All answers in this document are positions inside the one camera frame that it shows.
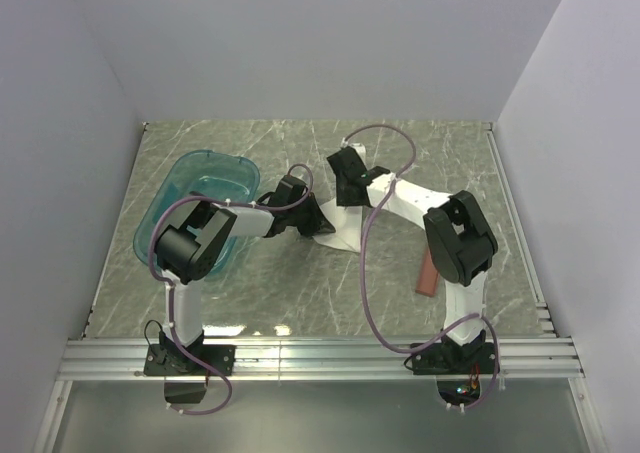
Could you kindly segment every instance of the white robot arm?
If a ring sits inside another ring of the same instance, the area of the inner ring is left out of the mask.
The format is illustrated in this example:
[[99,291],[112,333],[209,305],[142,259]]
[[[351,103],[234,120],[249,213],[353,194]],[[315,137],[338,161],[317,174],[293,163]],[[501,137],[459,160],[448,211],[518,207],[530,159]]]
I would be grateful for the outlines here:
[[[379,176],[367,187],[372,207],[378,206],[389,191],[393,173]],[[398,180],[395,192],[385,203],[383,210],[395,213],[425,229],[425,215],[433,208],[440,208],[450,201],[450,195],[429,190],[405,180]],[[472,313],[484,314],[486,271],[475,276],[468,286],[445,279],[446,318],[444,328]],[[473,341],[484,329],[480,318],[465,321],[447,336],[462,346]]]
[[[395,179],[385,168],[368,170],[358,150],[351,146],[331,155],[328,161],[336,175],[338,206],[375,208]],[[474,196],[466,191],[449,195],[397,180],[383,209],[426,230],[434,266],[445,280],[444,328],[473,313],[482,316],[487,270],[498,244]],[[484,324],[477,318],[462,323],[447,336],[464,346],[483,330]]]
[[[165,283],[166,317],[161,342],[171,342],[171,326],[175,327],[180,342],[186,348],[203,341],[201,282],[198,280],[211,271],[229,238],[270,238],[288,226],[296,227],[306,237],[335,232],[322,214],[313,192],[303,200],[306,190],[304,181],[287,174],[276,190],[265,195],[255,206],[281,208],[300,202],[294,208],[273,212],[259,207],[218,207],[207,201],[193,201],[171,213],[154,248],[163,276],[174,285]],[[173,302],[170,302],[172,288]],[[170,305],[173,306],[173,325],[169,322]]]

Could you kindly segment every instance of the gray marble tabletop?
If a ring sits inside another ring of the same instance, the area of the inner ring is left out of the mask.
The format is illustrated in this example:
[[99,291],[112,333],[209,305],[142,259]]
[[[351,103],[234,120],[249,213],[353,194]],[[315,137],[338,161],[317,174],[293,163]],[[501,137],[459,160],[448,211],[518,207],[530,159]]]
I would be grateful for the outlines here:
[[[500,334],[540,334],[535,300],[520,255],[486,132],[479,122],[385,121],[415,140],[418,157],[404,178],[434,190],[476,195],[499,242],[489,273],[487,313]],[[140,337],[145,322],[164,316],[164,288],[136,258],[134,232],[173,164],[193,150],[245,156],[259,168],[258,194],[273,190],[288,167],[310,166],[316,196],[333,195],[326,157],[341,139],[371,121],[178,121],[148,125],[124,200],[87,335]],[[392,171],[409,148],[386,130],[361,133],[367,163]],[[426,246],[417,226],[382,212],[367,250],[374,317],[386,335],[433,334],[444,321],[443,285],[435,298],[414,293]],[[205,282],[202,316],[210,334],[370,335],[362,313],[358,256],[287,231],[240,240],[231,261]]]

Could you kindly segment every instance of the metal frame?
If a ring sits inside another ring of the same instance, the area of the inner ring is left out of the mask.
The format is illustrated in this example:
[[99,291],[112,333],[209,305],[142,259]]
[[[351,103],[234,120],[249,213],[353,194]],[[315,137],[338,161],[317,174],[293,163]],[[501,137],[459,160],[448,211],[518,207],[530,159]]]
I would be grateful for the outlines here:
[[53,451],[58,430],[60,429],[60,423],[67,408],[67,401],[69,400],[72,384],[72,381],[56,381],[53,384],[49,404],[44,412],[40,431],[38,432],[36,443],[33,447],[35,453]]
[[591,400],[586,380],[584,378],[570,378],[569,386],[571,387],[573,401],[576,405],[576,410],[578,410],[578,417],[580,418],[589,450],[607,453],[609,448],[602,433],[602,427],[596,414],[595,405]]
[[131,187],[131,179],[133,178],[133,170],[135,170],[138,164],[138,153],[140,150],[140,144],[142,144],[142,139],[144,134],[147,132],[147,127],[149,126],[148,121],[143,121],[139,125],[140,131],[140,143],[138,144],[138,150],[136,150],[136,157],[133,160],[133,165],[131,165],[131,171],[129,172],[129,180],[127,181],[127,188],[125,189],[125,198],[123,198],[122,205],[120,205],[120,211],[118,212],[118,219],[116,220],[116,226],[113,229],[113,233],[111,235],[111,241],[109,242],[109,249],[107,250],[107,256],[104,259],[104,263],[102,264],[102,270],[100,271],[100,278],[98,279],[98,284],[96,286],[96,291],[93,294],[93,302],[91,303],[91,308],[89,309],[89,314],[87,315],[87,321],[82,329],[82,337],[87,336],[87,329],[89,328],[89,324],[91,323],[91,317],[93,316],[93,309],[96,306],[96,302],[98,301],[98,295],[100,294],[100,289],[102,288],[102,282],[104,281],[104,275],[107,273],[107,265],[109,264],[109,258],[113,253],[113,249],[115,246],[115,238],[116,231],[118,231],[118,227],[120,226],[120,220],[122,219],[122,210],[124,209],[124,199],[126,199],[126,195],[129,193],[129,189]]
[[542,338],[557,338],[556,328],[551,320],[551,313],[546,303],[536,303],[536,314],[538,315],[538,324],[542,328]]
[[542,288],[540,287],[540,281],[536,273],[536,268],[533,265],[533,258],[529,252],[529,246],[527,245],[527,238],[525,237],[524,230],[522,229],[522,223],[518,216],[518,210],[516,208],[511,189],[509,188],[509,181],[507,180],[507,174],[504,171],[502,160],[500,159],[500,153],[498,152],[498,145],[496,144],[495,137],[493,135],[493,124],[488,123],[485,126],[485,132],[487,134],[487,140],[489,141],[489,147],[491,149],[491,155],[493,161],[496,164],[498,170],[498,178],[500,178],[500,186],[502,187],[502,193],[504,199],[507,202],[507,210],[509,211],[509,217],[516,231],[516,239],[518,240],[518,247],[520,248],[520,254],[524,259],[524,267],[527,271],[527,278],[529,280],[529,286],[533,292],[533,297],[536,303],[546,303],[544,295],[542,294]]
[[[424,341],[397,338],[408,345]],[[403,356],[373,338],[283,339],[265,337],[206,338],[206,344],[236,346],[234,381],[420,381],[402,366]],[[582,366],[569,338],[500,339],[505,378],[581,378]],[[144,340],[70,341],[58,373],[59,381],[164,381],[142,374]],[[203,381],[204,377],[171,377],[171,381]]]

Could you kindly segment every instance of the cable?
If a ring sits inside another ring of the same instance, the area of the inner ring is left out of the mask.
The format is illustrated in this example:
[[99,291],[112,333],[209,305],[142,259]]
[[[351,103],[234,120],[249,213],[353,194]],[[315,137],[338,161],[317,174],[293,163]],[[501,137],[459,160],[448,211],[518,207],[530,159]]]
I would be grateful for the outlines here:
[[360,274],[360,297],[362,299],[362,308],[364,310],[365,318],[367,319],[367,323],[369,324],[369,327],[371,328],[371,331],[372,331],[373,335],[382,344],[382,346],[384,346],[385,348],[387,348],[387,349],[389,349],[389,350],[391,350],[391,351],[393,351],[395,353],[399,353],[401,355],[413,355],[413,354],[416,354],[416,353],[428,348],[429,346],[433,345],[437,341],[441,340],[447,333],[449,333],[450,331],[452,331],[456,327],[460,326],[465,321],[469,321],[469,320],[472,320],[472,319],[475,319],[475,318],[480,318],[482,321],[484,321],[484,323],[489,328],[489,331],[491,332],[491,337],[493,338],[493,344],[494,344],[495,356],[496,357],[495,357],[495,361],[494,361],[493,375],[491,377],[491,382],[489,384],[489,387],[487,388],[487,391],[477,401],[475,401],[474,403],[469,405],[467,407],[467,409],[476,407],[479,404],[481,404],[484,401],[484,399],[487,397],[487,395],[495,388],[495,383],[496,383],[496,379],[497,379],[497,376],[498,376],[499,365],[500,365],[500,354],[499,354],[499,346],[498,346],[498,337],[496,335],[496,332],[495,332],[493,326],[491,325],[489,320],[484,315],[480,315],[478,313],[473,313],[471,315],[464,316],[464,317],[460,318],[459,320],[453,322],[451,325],[449,325],[447,328],[442,330],[440,333],[438,333],[436,336],[431,338],[429,341],[426,341],[425,343],[423,343],[421,345],[418,345],[418,346],[416,346],[414,348],[400,348],[398,346],[395,346],[395,345],[389,343],[386,340],[386,338],[384,336],[382,336],[382,333],[380,333],[380,330],[378,330],[378,327],[376,326],[375,320],[373,319],[373,316],[371,315],[371,309],[369,308],[369,299],[367,297],[367,282],[366,282],[366,270],[365,270],[365,263],[366,263],[366,256],[367,256],[367,241],[369,239],[369,232],[371,230],[371,226],[373,225],[373,222],[378,217],[378,214],[380,213],[380,211],[382,210],[384,205],[387,203],[387,201],[389,201],[389,198],[391,198],[391,195],[393,195],[393,193],[395,192],[396,183],[398,181],[398,178],[400,177],[400,175],[402,175],[402,173],[404,173],[405,171],[407,171],[411,167],[411,165],[415,162],[415,159],[416,159],[416,145],[413,142],[413,140],[411,139],[411,137],[409,135],[407,135],[404,131],[402,131],[400,128],[397,128],[397,127],[392,126],[392,125],[386,125],[384,123],[379,123],[379,124],[374,124],[374,125],[363,126],[362,128],[358,128],[357,130],[353,131],[348,136],[346,136],[344,141],[346,142],[349,139],[353,138],[356,134],[358,134],[358,133],[360,133],[362,131],[371,129],[371,128],[388,128],[388,129],[393,130],[396,133],[399,133],[400,135],[402,135],[407,140],[407,142],[409,143],[409,146],[411,147],[411,158],[395,174],[395,177],[391,180],[391,184],[389,185],[389,191],[382,198],[382,201],[380,201],[380,203],[373,209],[373,212],[367,218],[367,221],[365,222],[364,228],[362,230],[362,236],[360,237],[360,268],[359,268],[359,274]]
[[158,320],[149,320],[149,321],[147,321],[147,324],[144,325],[144,339],[147,340],[147,345],[149,345],[149,347],[151,347],[151,342],[149,341],[149,337],[147,336],[147,328],[149,328],[149,325],[151,323],[155,323],[156,325],[158,325],[158,327],[160,328],[160,331],[162,331],[162,325],[160,324],[160,322]]
[[[291,172],[298,166],[302,168],[306,168],[306,165],[303,165],[302,163],[296,163],[295,165],[292,165],[291,168],[289,168],[289,170],[287,171],[287,175],[290,175]],[[265,202],[267,202],[272,195],[273,195],[273,191],[267,191],[264,195],[262,195],[260,198],[256,200],[256,204],[260,206],[266,206]]]
[[202,361],[201,359],[199,359],[198,357],[194,356],[193,354],[191,354],[182,344],[182,342],[180,341],[180,338],[178,338],[178,334],[176,332],[176,327],[175,327],[175,283],[170,279],[167,278],[166,276],[162,276],[160,273],[158,273],[156,271],[156,267],[155,267],[155,247],[156,247],[156,243],[158,242],[158,236],[160,234],[160,229],[162,228],[162,225],[164,225],[164,223],[167,221],[167,218],[180,206],[186,204],[186,203],[190,203],[192,201],[206,201],[208,203],[214,204],[214,205],[218,205],[218,206],[223,206],[223,207],[229,207],[229,206],[233,206],[233,207],[238,207],[238,208],[255,208],[257,210],[264,210],[264,211],[269,211],[269,212],[281,212],[281,211],[286,211],[286,210],[290,210],[291,208],[295,208],[296,206],[302,204],[302,202],[304,202],[309,195],[311,194],[311,190],[313,189],[313,173],[311,172],[311,169],[307,166],[304,165],[302,163],[296,163],[295,165],[291,166],[291,168],[289,168],[289,171],[287,172],[287,174],[290,174],[291,171],[296,168],[296,167],[300,167],[300,168],[304,168],[307,171],[307,174],[309,175],[309,186],[307,187],[307,191],[305,191],[305,193],[302,195],[302,197],[298,200],[295,201],[293,203],[291,203],[290,205],[285,205],[285,206],[264,206],[264,205],[258,205],[258,204],[250,204],[250,203],[239,203],[239,202],[226,202],[226,201],[220,201],[217,200],[215,198],[209,198],[207,196],[188,196],[186,198],[182,198],[178,201],[176,201],[174,204],[172,204],[169,208],[167,208],[167,210],[160,216],[160,219],[158,220],[158,222],[156,223],[156,226],[153,229],[153,233],[151,234],[151,241],[149,242],[149,249],[147,250],[147,258],[148,258],[148,267],[149,267],[149,271],[151,272],[151,276],[153,276],[156,280],[161,281],[163,283],[167,283],[169,285],[169,295],[168,295],[168,320],[169,320],[169,325],[173,325],[170,326],[169,331],[171,332],[171,339],[173,340],[173,342],[176,345],[176,348],[178,348],[178,350],[180,351],[180,353],[182,353],[185,357],[187,357],[188,359],[190,359],[191,361],[193,361],[194,363],[196,363],[197,365],[200,365],[202,368],[204,368],[205,370],[207,370],[209,373],[211,373],[212,375],[215,375],[217,377],[219,377],[220,379],[222,379],[222,381],[227,385],[227,396],[224,400],[222,400],[222,402],[214,407],[214,408],[210,408],[208,410],[185,410],[182,408],[179,408],[175,405],[169,405],[171,409],[179,412],[180,414],[184,414],[184,415],[192,415],[192,416],[203,416],[203,415],[209,415],[211,413],[215,413],[217,411],[220,411],[222,408],[224,408],[227,403],[229,403],[229,401],[231,400],[231,395],[233,394],[233,386],[231,385],[231,382],[229,381],[229,378],[226,377],[226,375],[224,373],[222,373],[221,371],[218,371],[218,369],[214,368],[213,366],[209,365],[208,363]]

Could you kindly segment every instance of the blue plastic bin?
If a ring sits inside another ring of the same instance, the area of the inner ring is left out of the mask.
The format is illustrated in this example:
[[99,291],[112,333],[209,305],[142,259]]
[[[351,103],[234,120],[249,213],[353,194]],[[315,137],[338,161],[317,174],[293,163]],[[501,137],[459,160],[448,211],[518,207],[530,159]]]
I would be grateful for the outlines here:
[[[133,237],[133,251],[145,265],[149,263],[147,250],[153,228],[162,213],[177,200],[197,191],[222,201],[250,202],[254,199],[260,172],[247,158],[198,150],[187,153],[171,168],[167,178],[142,218]],[[222,252],[207,278],[220,271],[229,260],[236,239],[227,240]]]

